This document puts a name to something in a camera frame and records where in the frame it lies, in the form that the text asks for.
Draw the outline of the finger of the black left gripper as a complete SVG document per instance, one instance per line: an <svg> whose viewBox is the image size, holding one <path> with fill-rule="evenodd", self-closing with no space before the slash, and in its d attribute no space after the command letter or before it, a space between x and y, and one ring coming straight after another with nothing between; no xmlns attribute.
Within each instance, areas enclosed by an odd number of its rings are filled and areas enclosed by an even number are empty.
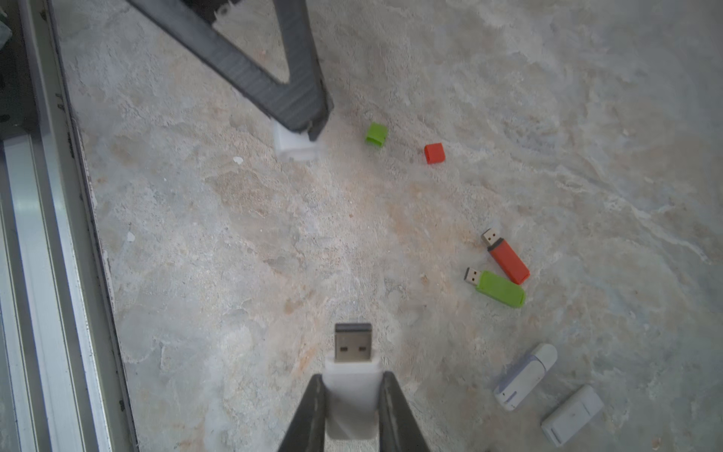
<svg viewBox="0 0 723 452"><path fill-rule="evenodd" d="M289 80L274 89L271 114L288 130L306 132L311 141L317 141L333 111L333 100L322 73L307 4L276 1L274 8Z"/></svg>
<svg viewBox="0 0 723 452"><path fill-rule="evenodd" d="M285 83L213 28L224 1L134 0L131 5L229 82L265 115L274 89Z"/></svg>

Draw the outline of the white square usb cap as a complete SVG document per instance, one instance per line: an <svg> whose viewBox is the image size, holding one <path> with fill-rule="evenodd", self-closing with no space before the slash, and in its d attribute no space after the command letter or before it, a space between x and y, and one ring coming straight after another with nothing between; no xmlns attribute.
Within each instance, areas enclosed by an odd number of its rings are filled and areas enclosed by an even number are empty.
<svg viewBox="0 0 723 452"><path fill-rule="evenodd" d="M288 130L272 119L274 150L278 159L289 161L312 161L319 158L321 148L309 137L309 128L297 133Z"/></svg>

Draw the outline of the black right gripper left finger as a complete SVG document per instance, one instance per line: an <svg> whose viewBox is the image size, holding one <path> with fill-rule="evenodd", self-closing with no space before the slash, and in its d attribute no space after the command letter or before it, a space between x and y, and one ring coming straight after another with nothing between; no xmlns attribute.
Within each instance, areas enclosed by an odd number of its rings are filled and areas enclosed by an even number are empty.
<svg viewBox="0 0 723 452"><path fill-rule="evenodd" d="M321 374L310 378L278 452L324 452L327 390Z"/></svg>

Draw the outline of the white usb drive short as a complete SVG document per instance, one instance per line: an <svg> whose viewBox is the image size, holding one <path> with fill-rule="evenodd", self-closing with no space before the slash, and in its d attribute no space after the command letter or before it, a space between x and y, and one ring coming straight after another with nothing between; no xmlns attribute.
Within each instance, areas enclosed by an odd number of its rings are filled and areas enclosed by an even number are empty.
<svg viewBox="0 0 723 452"><path fill-rule="evenodd" d="M371 440L378 435L380 359L372 347L370 323L337 323L334 350L322 380L326 390L326 433L338 441Z"/></svg>

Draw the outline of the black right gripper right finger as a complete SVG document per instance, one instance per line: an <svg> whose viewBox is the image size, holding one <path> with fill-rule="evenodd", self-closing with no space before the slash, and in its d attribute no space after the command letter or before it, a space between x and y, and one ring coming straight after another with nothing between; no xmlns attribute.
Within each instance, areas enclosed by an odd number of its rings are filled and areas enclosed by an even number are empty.
<svg viewBox="0 0 723 452"><path fill-rule="evenodd" d="M429 452L429 446L391 371L382 374L378 395L380 452Z"/></svg>

